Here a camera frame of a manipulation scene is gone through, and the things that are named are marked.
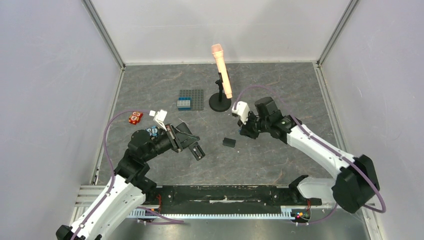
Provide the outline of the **black battery cover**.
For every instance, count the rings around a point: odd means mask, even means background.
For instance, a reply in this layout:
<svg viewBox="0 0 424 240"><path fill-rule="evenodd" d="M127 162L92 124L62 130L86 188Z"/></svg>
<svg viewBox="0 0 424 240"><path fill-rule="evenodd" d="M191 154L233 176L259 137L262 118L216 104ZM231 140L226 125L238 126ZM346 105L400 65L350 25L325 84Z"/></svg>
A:
<svg viewBox="0 0 424 240"><path fill-rule="evenodd" d="M234 148L236 146L236 142L237 141L235 139L225 137L222 140L222 145L226 147Z"/></svg>

